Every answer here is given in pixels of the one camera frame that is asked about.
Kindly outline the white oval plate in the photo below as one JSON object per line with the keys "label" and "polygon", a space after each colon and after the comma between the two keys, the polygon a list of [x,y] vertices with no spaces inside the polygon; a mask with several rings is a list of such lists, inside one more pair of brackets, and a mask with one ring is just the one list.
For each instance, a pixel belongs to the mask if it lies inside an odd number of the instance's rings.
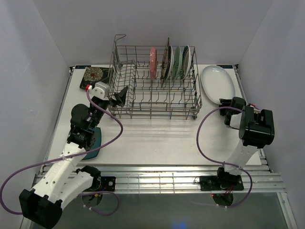
{"label": "white oval plate", "polygon": [[201,74],[201,83],[207,97],[215,104],[220,100],[230,100],[235,97],[234,83],[229,73],[217,65],[205,67]]}

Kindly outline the pink dotted scalloped plate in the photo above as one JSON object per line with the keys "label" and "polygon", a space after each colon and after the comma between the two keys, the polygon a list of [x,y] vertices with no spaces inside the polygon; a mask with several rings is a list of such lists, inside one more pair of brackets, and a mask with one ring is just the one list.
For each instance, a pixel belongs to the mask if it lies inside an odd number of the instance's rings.
{"label": "pink dotted scalloped plate", "polygon": [[154,46],[150,50],[150,78],[154,80],[157,74],[157,50]]}

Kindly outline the cream floral square plate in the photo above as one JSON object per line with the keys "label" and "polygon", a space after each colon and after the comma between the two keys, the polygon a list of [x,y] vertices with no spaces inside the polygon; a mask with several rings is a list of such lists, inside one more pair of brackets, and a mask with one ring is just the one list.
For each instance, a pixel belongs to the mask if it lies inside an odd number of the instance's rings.
{"label": "cream floral square plate", "polygon": [[165,46],[165,49],[164,49],[163,59],[162,59],[161,87],[163,87],[163,83],[165,81],[166,72],[167,72],[167,68],[168,68],[169,42],[170,42],[170,38],[168,37],[167,42],[166,42],[166,46]]}

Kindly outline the green red rimmed white plate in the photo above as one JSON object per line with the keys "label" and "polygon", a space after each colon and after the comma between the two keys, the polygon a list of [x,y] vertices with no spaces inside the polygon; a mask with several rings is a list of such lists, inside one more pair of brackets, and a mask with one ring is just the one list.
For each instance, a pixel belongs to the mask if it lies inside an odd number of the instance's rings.
{"label": "green red rimmed white plate", "polygon": [[191,49],[190,46],[186,45],[183,50],[183,62],[182,62],[182,68],[181,68],[181,79],[185,79],[188,75],[188,72],[191,67]]}

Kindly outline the green floral plate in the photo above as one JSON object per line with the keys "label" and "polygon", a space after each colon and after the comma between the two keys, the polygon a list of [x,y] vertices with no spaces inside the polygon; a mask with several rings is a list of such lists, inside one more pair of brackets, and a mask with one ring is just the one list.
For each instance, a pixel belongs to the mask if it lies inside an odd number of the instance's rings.
{"label": "green floral plate", "polygon": [[180,76],[180,70],[182,66],[182,58],[183,54],[181,51],[181,47],[177,46],[174,53],[174,60],[173,60],[173,70],[172,70],[172,77],[176,79]]}

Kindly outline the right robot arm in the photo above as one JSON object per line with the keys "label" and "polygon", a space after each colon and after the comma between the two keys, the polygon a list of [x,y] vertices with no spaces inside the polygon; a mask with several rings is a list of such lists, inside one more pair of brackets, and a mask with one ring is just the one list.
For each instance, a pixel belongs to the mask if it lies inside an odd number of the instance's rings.
{"label": "right robot arm", "polygon": [[224,124],[237,129],[239,136],[235,150],[217,170],[215,177],[216,186],[227,189],[241,184],[242,169],[254,153],[273,142],[275,126],[271,110],[256,111],[254,105],[247,104],[240,97],[219,101]]}

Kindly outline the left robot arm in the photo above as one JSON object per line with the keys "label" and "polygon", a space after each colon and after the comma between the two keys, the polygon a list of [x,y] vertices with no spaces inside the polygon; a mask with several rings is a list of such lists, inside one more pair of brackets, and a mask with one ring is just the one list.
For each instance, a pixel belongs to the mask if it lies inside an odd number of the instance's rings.
{"label": "left robot arm", "polygon": [[60,220],[64,208],[77,196],[99,196],[109,193],[102,187],[101,172],[95,167],[77,169],[77,175],[68,180],[85,155],[101,149],[98,124],[104,114],[111,115],[108,107],[123,107],[128,87],[124,87],[113,97],[108,96],[109,86],[97,83],[86,87],[90,106],[77,104],[71,110],[71,128],[61,156],[55,160],[31,190],[23,190],[19,196],[24,217],[51,229]]}

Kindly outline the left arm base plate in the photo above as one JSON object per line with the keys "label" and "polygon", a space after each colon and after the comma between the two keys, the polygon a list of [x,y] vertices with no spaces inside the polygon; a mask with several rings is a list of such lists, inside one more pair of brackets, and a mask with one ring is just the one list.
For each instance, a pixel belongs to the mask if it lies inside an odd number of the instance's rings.
{"label": "left arm base plate", "polygon": [[116,177],[101,177],[99,191],[115,191]]}

